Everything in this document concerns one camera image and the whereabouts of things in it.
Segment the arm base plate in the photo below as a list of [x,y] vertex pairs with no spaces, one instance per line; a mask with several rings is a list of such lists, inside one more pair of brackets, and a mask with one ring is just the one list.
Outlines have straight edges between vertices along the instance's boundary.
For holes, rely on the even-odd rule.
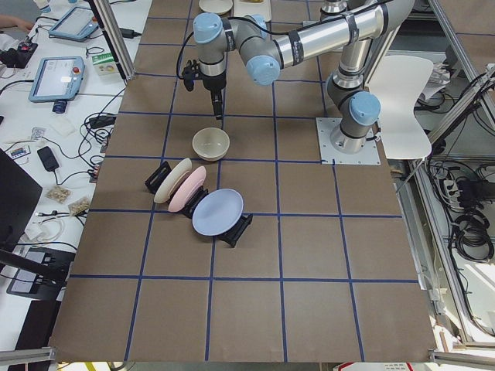
[[349,138],[343,134],[339,117],[317,117],[320,161],[324,165],[380,165],[372,128],[363,138]]

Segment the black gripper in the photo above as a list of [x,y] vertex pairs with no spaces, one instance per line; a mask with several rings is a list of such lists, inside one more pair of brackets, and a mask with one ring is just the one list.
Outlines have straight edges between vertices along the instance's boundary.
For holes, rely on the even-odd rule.
[[217,120],[224,116],[222,89],[226,87],[226,73],[222,72],[216,76],[203,75],[203,85],[210,91],[213,115]]

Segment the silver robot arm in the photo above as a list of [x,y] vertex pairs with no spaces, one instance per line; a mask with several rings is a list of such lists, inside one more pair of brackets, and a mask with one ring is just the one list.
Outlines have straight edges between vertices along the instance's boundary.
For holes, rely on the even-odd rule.
[[376,96],[364,89],[364,69],[374,39],[397,29],[410,14],[412,1],[366,1],[350,8],[346,1],[326,1],[321,19],[268,38],[259,15],[230,17],[204,12],[193,20],[197,59],[181,77],[188,91],[197,80],[210,92],[216,119],[224,116],[222,91],[227,85],[225,57],[237,51],[250,78],[260,86],[274,83],[283,69],[341,49],[339,65],[327,82],[327,93],[342,114],[330,134],[331,145],[349,155],[358,153],[381,112]]

